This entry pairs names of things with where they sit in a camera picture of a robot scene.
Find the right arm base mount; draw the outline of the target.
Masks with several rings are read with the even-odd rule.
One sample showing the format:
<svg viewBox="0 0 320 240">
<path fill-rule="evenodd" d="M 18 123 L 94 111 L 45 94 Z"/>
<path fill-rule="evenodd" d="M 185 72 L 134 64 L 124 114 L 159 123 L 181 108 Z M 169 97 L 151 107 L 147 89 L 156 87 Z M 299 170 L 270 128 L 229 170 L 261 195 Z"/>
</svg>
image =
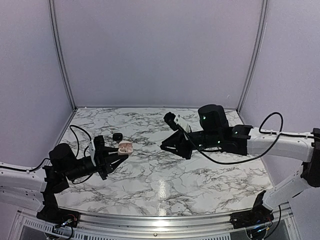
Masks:
<svg viewBox="0 0 320 240">
<path fill-rule="evenodd" d="M 230 215 L 230 223 L 234 229 L 247 228 L 274 220 L 273 211 L 263 206 L 266 190 L 259 193 L 250 210 L 234 212 Z"/>
</svg>

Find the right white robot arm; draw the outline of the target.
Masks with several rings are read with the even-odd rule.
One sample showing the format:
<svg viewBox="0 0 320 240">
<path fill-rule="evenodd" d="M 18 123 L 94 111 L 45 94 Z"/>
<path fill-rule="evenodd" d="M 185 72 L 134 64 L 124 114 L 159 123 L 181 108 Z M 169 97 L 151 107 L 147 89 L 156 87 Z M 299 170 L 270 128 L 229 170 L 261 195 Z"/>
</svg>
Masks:
<svg viewBox="0 0 320 240">
<path fill-rule="evenodd" d="M 247 219 L 258 224 L 284 202 L 293 199 L 309 188 L 320 186 L 320 130 L 312 132 L 290 133 L 263 130 L 262 127 L 238 124 L 230 126 L 224 108 L 221 105 L 208 104 L 198 109 L 201 131 L 192 131 L 180 115 L 168 112 L 165 123 L 174 133 L 165 139 L 160 148 L 186 160 L 193 151 L 198 151 L 213 161 L 208 153 L 225 152 L 251 157 L 239 161 L 240 164 L 259 159 L 265 155 L 292 158 L 302 162 L 301 167 L 281 183 L 264 190 L 256 197 L 253 209 Z"/>
</svg>

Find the white round charging case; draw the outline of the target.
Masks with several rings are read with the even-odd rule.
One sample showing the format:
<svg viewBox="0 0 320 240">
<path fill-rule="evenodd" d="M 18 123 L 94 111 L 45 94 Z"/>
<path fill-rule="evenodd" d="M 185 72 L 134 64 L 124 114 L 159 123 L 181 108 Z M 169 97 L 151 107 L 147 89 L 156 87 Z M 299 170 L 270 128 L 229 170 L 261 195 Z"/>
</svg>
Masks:
<svg viewBox="0 0 320 240">
<path fill-rule="evenodd" d="M 122 140 L 118 144 L 118 155 L 123 156 L 123 155 L 132 155 L 133 153 L 133 144 L 130 141 L 127 140 Z"/>
</svg>

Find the black earbud charging case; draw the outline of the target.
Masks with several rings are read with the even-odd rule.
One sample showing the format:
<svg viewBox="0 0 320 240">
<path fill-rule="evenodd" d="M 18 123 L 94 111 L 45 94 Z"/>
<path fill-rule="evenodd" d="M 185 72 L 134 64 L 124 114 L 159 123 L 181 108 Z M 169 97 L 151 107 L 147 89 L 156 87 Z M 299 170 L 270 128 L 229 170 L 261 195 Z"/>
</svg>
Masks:
<svg viewBox="0 0 320 240">
<path fill-rule="evenodd" d="M 116 142 L 120 142 L 123 140 L 123 134 L 120 132 L 116 132 L 112 135 L 112 139 Z"/>
</svg>

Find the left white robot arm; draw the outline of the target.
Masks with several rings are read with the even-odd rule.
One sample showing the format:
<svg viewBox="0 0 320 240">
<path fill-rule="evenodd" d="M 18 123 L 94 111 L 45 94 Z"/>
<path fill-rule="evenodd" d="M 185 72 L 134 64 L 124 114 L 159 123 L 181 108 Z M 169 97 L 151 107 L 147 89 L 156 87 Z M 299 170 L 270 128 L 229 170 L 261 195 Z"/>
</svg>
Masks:
<svg viewBox="0 0 320 240">
<path fill-rule="evenodd" d="M 122 140 L 117 147 L 105 145 L 99 135 L 89 144 L 89 156 L 76 158 L 67 143 L 60 143 L 49 152 L 49 165 L 32 169 L 0 164 L 0 200 L 36 212 L 40 220 L 75 227 L 79 212 L 60 208 L 56 194 L 68 189 L 70 182 L 98 174 L 106 180 L 132 153 L 133 144 Z"/>
</svg>

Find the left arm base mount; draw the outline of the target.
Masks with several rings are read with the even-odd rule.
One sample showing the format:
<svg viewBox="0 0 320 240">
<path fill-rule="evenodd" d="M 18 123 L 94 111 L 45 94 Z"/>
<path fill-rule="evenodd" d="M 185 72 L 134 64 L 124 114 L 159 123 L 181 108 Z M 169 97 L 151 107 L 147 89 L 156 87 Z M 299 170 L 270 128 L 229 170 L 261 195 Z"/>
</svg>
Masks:
<svg viewBox="0 0 320 240">
<path fill-rule="evenodd" d="M 36 214 L 37 219 L 60 226 L 62 226 L 63 223 L 70 221 L 67 222 L 69 226 L 73 228 L 78 226 L 80 216 L 78 211 L 60 208 L 53 193 L 43 192 L 42 195 L 42 207 Z"/>
</svg>

